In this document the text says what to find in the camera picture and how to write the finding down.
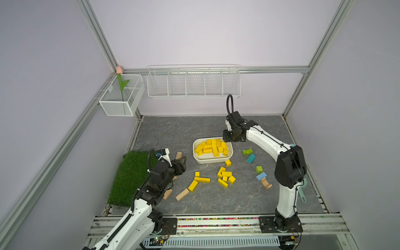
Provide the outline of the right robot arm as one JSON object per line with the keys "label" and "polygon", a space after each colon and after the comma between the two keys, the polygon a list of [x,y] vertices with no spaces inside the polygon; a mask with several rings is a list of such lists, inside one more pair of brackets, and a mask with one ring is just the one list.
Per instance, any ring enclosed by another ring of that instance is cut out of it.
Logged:
{"label": "right robot arm", "polygon": [[266,151],[275,161],[275,178],[279,183],[279,201],[275,218],[264,223],[264,228],[279,232],[295,230],[301,234],[303,228],[297,212],[299,186],[307,174],[303,149],[286,144],[267,133],[258,123],[246,120],[237,112],[228,112],[227,129],[223,131],[225,142],[251,141]]}

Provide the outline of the long yellow block diagonal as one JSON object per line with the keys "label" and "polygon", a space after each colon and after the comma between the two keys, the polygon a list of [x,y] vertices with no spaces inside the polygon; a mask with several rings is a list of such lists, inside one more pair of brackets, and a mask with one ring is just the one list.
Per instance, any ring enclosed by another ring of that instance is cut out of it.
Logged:
{"label": "long yellow block diagonal", "polygon": [[202,143],[200,143],[200,144],[197,146],[197,148],[195,149],[195,152],[196,152],[197,154],[201,153],[201,152],[203,151],[203,148],[204,148],[206,145],[207,145],[207,143],[203,141]]}

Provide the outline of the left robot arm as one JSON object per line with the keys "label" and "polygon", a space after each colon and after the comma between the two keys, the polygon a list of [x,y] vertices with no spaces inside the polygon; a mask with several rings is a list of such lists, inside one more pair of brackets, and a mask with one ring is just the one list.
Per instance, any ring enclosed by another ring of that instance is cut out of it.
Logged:
{"label": "left robot arm", "polygon": [[186,157],[169,159],[156,154],[157,164],[135,192],[130,209],[92,250],[135,250],[147,236],[162,229],[162,213],[155,209],[176,176],[186,171]]}

